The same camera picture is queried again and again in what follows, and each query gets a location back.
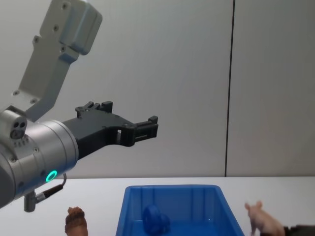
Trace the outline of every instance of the blue plastic bin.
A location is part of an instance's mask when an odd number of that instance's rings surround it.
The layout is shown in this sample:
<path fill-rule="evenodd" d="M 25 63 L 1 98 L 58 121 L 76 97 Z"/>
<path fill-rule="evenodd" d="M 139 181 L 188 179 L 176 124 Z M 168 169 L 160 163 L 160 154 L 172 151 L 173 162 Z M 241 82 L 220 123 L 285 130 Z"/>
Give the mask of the blue plastic bin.
<path fill-rule="evenodd" d="M 147 236 L 142 212 L 151 204 L 170 218 L 166 236 L 244 236 L 221 189 L 215 185 L 128 187 L 116 236 Z"/>

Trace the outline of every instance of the white table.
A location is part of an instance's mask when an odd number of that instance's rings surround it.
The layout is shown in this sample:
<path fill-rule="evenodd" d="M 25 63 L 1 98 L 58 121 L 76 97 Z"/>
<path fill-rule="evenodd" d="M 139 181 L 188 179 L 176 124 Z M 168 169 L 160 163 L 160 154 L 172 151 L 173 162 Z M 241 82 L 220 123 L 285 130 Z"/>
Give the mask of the white table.
<path fill-rule="evenodd" d="M 54 180 L 37 192 L 60 182 Z M 38 204 L 33 213 L 23 211 L 23 198 L 0 209 L 0 235 L 65 235 L 67 209 L 79 206 L 86 213 L 90 236 L 114 236 L 125 188 L 147 184 L 218 185 L 245 235 L 250 232 L 246 201 L 262 200 L 265 210 L 285 225 L 315 224 L 315 177 L 70 179 L 62 192 Z"/>

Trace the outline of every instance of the white wall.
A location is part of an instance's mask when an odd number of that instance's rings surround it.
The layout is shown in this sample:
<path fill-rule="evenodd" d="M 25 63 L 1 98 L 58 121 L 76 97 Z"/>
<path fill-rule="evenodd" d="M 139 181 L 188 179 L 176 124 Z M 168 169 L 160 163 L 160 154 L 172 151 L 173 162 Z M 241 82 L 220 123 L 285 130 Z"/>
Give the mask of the white wall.
<path fill-rule="evenodd" d="M 228 176 L 315 175 L 314 9 L 236 0 Z"/>
<path fill-rule="evenodd" d="M 71 66 L 41 120 L 67 120 L 90 100 L 112 100 L 114 113 L 133 122 L 157 115 L 160 128 L 154 140 L 92 154 L 69 176 L 223 176 L 232 0 L 90 2 L 103 15 L 94 46 Z M 17 88 L 49 3 L 0 8 L 0 101 Z"/>

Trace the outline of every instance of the brown toy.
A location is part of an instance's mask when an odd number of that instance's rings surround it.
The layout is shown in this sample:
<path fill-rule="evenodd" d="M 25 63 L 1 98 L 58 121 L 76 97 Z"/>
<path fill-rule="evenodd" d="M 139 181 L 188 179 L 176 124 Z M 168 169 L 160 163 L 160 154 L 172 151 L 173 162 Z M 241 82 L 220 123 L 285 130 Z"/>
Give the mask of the brown toy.
<path fill-rule="evenodd" d="M 272 236 L 285 236 L 283 225 L 278 220 L 262 210 L 261 201 L 258 201 L 254 206 L 250 206 L 246 203 L 245 208 L 247 209 L 248 216 L 251 220 L 252 235 L 254 235 L 256 229 L 258 229 L 263 234 Z"/>
<path fill-rule="evenodd" d="M 88 236 L 87 221 L 84 211 L 75 207 L 68 209 L 68 216 L 65 219 L 65 233 L 67 236 Z"/>

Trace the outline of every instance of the blue object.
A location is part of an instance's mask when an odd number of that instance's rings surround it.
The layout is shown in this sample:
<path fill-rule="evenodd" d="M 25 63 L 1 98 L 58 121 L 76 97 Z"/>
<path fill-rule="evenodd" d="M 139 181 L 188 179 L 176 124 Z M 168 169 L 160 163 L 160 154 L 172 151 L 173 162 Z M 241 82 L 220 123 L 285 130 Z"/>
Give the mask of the blue object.
<path fill-rule="evenodd" d="M 165 214 L 161 214 L 156 205 L 148 205 L 142 214 L 144 231 L 148 235 L 160 235 L 170 230 L 170 220 Z"/>
<path fill-rule="evenodd" d="M 154 205 L 160 219 L 153 213 L 151 220 L 170 222 L 166 236 L 244 236 L 221 189 L 214 185 L 128 187 L 116 236 L 148 236 L 142 217 Z"/>

